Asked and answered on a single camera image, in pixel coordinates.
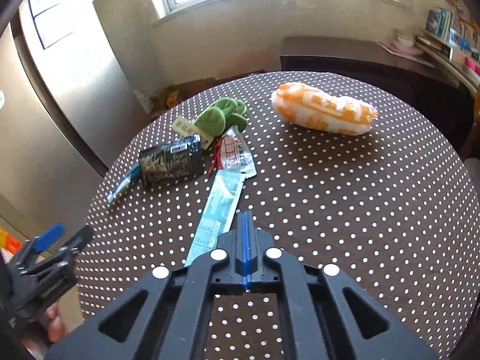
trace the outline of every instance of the teal wrapper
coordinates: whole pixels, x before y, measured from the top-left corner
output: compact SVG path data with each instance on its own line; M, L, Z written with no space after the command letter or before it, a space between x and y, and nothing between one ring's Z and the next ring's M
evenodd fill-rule
M241 172L225 169L217 171L185 266L189 266L198 256L215 249L218 236L230 230L244 181L245 175Z

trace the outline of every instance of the orange and white bag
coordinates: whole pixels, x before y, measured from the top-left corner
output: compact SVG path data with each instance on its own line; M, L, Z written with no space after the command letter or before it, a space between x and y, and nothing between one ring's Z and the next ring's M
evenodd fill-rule
M272 93L272 105L279 116L306 128L344 135L370 130L378 116L372 105L348 96L331 96L300 82L281 84Z

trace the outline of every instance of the candy bar wrapper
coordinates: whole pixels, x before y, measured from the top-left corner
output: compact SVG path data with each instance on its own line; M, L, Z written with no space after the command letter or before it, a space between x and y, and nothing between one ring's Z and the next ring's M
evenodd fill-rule
M331 96L300 82L281 84L272 93L272 105L290 123L344 135L365 134L378 116L376 108L368 103L348 96Z
M203 174L200 135L163 143L140 152L138 163L143 187L168 179Z
M230 127L217 143L217 169L241 172L249 179L257 174L254 156L237 126Z

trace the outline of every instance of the screw head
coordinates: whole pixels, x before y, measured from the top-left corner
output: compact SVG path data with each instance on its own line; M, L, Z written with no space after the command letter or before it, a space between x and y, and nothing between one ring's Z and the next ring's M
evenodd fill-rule
M265 254L271 259L279 259L282 257L282 250L277 247L271 247L270 249L267 249Z
M165 279L170 274L169 269L166 266L157 266L153 269L152 275L157 279Z
M210 257L215 261L222 261L227 258L227 252L223 249L215 249L210 252Z
M340 268L335 264L327 264L323 267L323 272L329 276L337 276L340 273Z

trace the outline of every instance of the pink item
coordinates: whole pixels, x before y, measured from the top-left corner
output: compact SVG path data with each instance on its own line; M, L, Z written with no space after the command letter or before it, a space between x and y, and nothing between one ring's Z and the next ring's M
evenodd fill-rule
M465 58L465 65L467 65L473 71L475 71L475 68L477 67L475 61L469 57Z
M407 55L407 56L420 56L420 55L423 54L422 50L417 49L416 47L402 46L396 40L394 40L392 43L390 43L390 48L393 51L396 51L397 53L404 54L404 55Z

